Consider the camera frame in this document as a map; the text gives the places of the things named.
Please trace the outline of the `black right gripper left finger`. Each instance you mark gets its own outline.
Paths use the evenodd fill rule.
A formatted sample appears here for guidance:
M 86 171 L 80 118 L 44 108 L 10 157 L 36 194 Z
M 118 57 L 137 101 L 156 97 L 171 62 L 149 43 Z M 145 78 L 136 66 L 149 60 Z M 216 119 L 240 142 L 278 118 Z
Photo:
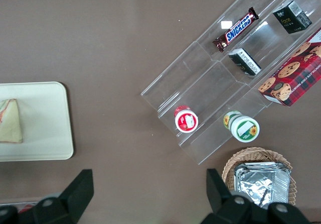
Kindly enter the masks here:
M 93 172 L 84 169 L 59 196 L 45 198 L 20 213 L 19 223 L 77 223 L 93 195 Z

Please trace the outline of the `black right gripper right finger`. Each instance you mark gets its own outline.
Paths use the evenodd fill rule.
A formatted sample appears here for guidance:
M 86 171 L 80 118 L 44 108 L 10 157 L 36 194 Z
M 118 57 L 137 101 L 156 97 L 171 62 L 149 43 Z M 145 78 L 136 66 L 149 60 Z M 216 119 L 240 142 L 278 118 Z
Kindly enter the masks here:
M 291 204 L 274 202 L 263 209 L 241 195 L 232 195 L 216 169 L 207 169 L 206 184 L 212 212 L 202 223 L 310 223 Z

